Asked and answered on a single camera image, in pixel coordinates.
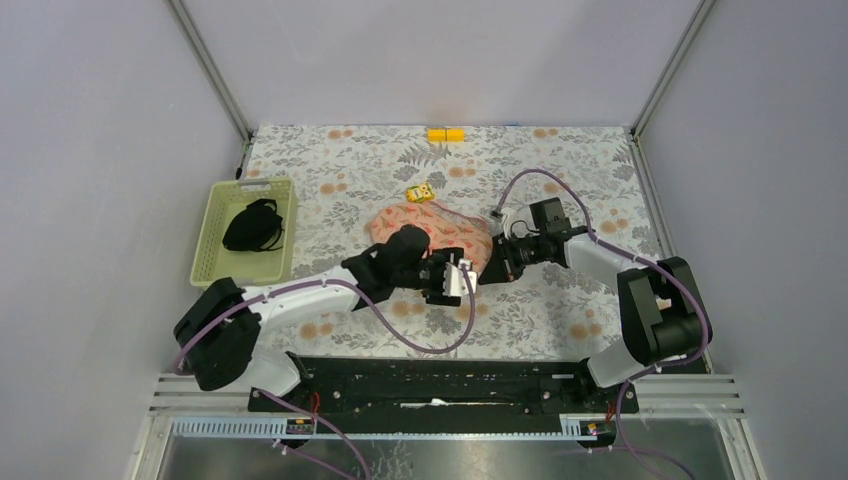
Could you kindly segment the pink floral mesh laundry bag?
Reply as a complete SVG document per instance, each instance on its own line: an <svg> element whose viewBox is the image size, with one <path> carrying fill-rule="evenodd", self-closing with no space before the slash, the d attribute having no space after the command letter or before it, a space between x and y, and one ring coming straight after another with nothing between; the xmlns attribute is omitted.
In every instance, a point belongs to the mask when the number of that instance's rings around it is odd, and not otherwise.
<svg viewBox="0 0 848 480"><path fill-rule="evenodd" d="M429 251L462 248L476 273L482 273L492 258L489 224L481 217L459 213L439 202L399 202L381 207L366 222L365 231L373 243L385 243L404 225L418 227L429 236Z"/></svg>

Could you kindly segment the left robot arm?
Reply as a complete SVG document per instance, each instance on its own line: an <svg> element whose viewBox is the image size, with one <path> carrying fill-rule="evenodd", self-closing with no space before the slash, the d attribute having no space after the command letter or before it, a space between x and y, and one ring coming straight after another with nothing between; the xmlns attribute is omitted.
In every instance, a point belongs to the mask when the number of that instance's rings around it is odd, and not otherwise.
<svg viewBox="0 0 848 480"><path fill-rule="evenodd" d="M273 328L320 317L375 309L397 289L419 292L429 305L472 300L477 274L461 248L433 250L427 232L404 225L383 243L300 280L241 287L214 281L173 330L180 350L177 375L206 392L233 385L271 393L288 411L309 401L310 385L293 355L260 347Z"/></svg>

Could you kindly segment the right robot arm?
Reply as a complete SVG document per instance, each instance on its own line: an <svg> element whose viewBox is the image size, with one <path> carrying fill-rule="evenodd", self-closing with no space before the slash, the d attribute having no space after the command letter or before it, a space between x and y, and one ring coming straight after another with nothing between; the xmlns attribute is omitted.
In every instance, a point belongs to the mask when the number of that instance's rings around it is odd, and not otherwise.
<svg viewBox="0 0 848 480"><path fill-rule="evenodd" d="M601 410L613 398L612 386L663 362L690 359L709 344L712 327L685 260L652 263L627 254L590 228L572 225L557 198L531 204L530 213L528 234L494 236L478 282L514 282L527 267L552 263L590 275L617 295L621 337L582 361L581 378L573 386L583 410Z"/></svg>

